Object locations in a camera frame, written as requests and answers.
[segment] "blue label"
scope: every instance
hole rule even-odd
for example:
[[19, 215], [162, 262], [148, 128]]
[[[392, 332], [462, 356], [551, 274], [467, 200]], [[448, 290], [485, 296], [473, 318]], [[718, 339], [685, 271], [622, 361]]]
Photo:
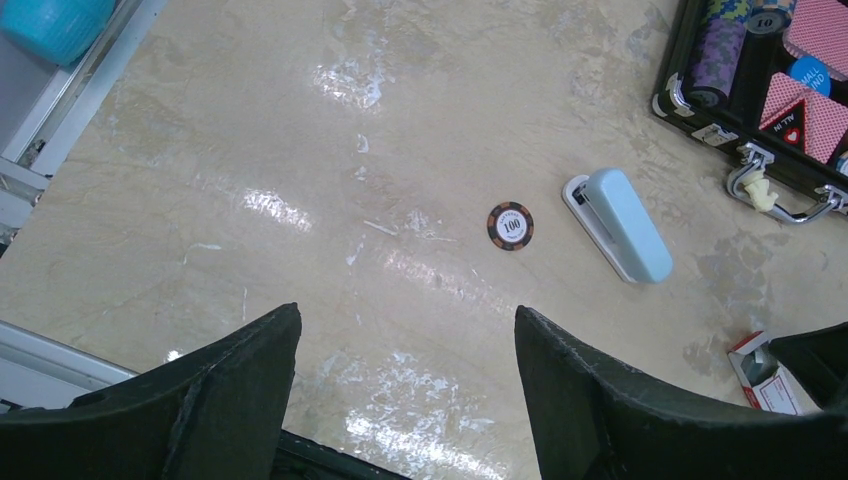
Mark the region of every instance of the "blue label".
[[825, 97], [830, 95], [827, 67], [815, 57], [801, 57], [789, 69], [789, 76]]

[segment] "black poker chip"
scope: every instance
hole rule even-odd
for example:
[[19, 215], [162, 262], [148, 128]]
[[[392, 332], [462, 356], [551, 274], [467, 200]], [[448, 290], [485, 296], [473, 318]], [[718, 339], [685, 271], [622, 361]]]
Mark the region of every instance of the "black poker chip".
[[533, 216], [527, 207], [516, 202], [504, 202], [489, 214], [486, 221], [489, 238], [498, 248], [521, 250], [533, 238]]

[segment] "beige marble floor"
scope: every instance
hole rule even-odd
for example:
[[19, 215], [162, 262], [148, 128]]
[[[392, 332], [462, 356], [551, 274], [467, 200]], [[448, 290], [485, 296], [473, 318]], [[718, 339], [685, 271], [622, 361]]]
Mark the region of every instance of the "beige marble floor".
[[[145, 371], [297, 301], [286, 427], [415, 478], [538, 476], [519, 304], [741, 402], [730, 344], [843, 320], [846, 223], [731, 201], [650, 115], [676, 3], [171, 0], [0, 261], [0, 317]], [[562, 203], [604, 166], [667, 283], [619, 281]], [[520, 252], [484, 228], [506, 200]]]

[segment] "teal bucket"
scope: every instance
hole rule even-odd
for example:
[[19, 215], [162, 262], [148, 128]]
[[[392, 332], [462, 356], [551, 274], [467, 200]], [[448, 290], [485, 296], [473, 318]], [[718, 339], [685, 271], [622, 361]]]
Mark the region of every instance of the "teal bucket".
[[106, 27], [115, 0], [7, 0], [0, 32], [61, 66], [79, 58]]

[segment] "metal handle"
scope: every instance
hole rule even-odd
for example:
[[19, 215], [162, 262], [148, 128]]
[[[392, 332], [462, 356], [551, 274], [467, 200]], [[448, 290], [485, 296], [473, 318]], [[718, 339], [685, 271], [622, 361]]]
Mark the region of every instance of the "metal handle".
[[[742, 181], [756, 170], [765, 171], [766, 166], [774, 162], [774, 155], [753, 143], [747, 143], [739, 147], [738, 150], [745, 155], [745, 158], [742, 159], [741, 167], [730, 172], [730, 176], [727, 178], [727, 193], [740, 202], [753, 206]], [[817, 188], [816, 193], [822, 195], [821, 199], [805, 212], [793, 214], [780, 205], [775, 205], [772, 210], [765, 212], [765, 214], [789, 225], [803, 225], [818, 220], [834, 210], [842, 209], [845, 206], [846, 198], [848, 198], [848, 194], [832, 185]]]

